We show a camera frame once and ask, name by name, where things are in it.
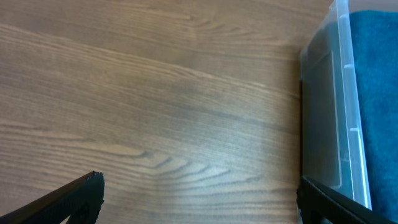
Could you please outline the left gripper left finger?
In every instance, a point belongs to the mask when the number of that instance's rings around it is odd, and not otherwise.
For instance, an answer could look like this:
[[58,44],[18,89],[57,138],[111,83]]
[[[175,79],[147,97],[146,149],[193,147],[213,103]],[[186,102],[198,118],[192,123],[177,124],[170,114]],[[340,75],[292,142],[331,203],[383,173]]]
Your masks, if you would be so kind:
[[104,202],[104,176],[92,171],[1,217],[1,223],[95,223]]

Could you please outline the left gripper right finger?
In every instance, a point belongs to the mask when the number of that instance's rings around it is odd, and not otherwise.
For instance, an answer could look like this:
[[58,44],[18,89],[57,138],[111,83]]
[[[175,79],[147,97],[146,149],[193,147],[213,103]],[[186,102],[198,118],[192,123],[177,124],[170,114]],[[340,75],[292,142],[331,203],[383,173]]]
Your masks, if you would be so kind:
[[303,176],[297,190],[297,205],[303,224],[349,223],[393,224],[361,204],[322,183]]

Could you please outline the blue denim cloth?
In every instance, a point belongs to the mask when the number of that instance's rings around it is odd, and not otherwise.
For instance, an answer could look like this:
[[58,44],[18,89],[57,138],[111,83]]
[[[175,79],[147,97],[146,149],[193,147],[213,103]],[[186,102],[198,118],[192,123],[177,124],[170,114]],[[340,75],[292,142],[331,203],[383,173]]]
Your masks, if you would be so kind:
[[397,221],[397,13],[350,15],[373,211]]

